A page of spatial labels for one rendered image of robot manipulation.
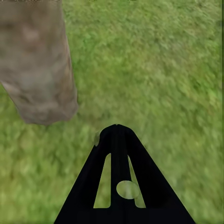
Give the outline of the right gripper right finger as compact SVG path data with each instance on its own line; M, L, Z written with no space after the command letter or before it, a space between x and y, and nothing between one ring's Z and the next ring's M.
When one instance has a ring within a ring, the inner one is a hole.
M117 130L124 224L196 224L135 132L120 124ZM131 180L128 156L139 185ZM146 208L135 205L140 191Z

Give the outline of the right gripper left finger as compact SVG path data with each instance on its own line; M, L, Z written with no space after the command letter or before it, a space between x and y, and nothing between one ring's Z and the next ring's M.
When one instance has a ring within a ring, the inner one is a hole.
M118 125L96 131L94 147L54 224L124 224ZM106 156L111 153L111 206L93 208Z

